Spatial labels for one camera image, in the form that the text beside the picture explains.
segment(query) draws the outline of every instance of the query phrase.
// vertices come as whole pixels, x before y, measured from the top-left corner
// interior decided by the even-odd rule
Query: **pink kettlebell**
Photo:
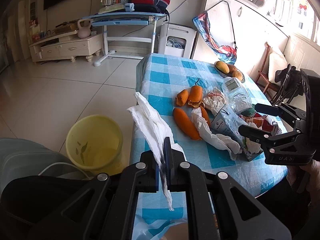
[[[89,21],[89,26],[84,26],[82,27],[80,25],[80,22],[84,22],[84,21]],[[90,34],[91,34],[91,30],[90,30],[90,27],[91,27],[91,24],[92,24],[92,20],[91,19],[80,19],[78,21],[78,37],[81,38],[81,39],[84,39],[86,37],[89,37]]]

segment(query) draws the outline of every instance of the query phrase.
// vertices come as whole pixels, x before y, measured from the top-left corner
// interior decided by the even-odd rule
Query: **tv stand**
[[[70,59],[76,61],[76,56],[86,56],[88,62],[92,61],[93,54],[100,55],[102,49],[102,34],[80,39],[78,31],[60,33],[44,37],[29,46],[33,62]]]

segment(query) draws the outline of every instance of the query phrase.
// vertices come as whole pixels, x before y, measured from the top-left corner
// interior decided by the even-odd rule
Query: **yellow trash bin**
[[[77,167],[109,175],[122,172],[122,132],[107,116],[90,115],[76,122],[66,139],[69,159]]]

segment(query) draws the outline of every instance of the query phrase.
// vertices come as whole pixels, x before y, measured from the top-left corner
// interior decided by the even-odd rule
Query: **white tiled floor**
[[[128,163],[133,120],[126,109],[136,105],[138,62],[113,58],[94,67],[77,57],[75,63],[28,60],[9,66],[0,74],[0,137],[28,139],[66,154],[71,126],[85,116],[103,114],[119,124]]]

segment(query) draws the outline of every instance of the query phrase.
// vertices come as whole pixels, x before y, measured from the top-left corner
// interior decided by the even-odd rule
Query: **person's hand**
[[[292,186],[296,180],[296,172],[298,167],[287,166],[287,168],[287,181],[289,182],[290,186]],[[311,203],[314,206],[320,201],[320,162],[311,160],[310,163],[305,166],[300,166],[300,168],[310,173],[310,180],[306,186],[306,190],[310,192]]]

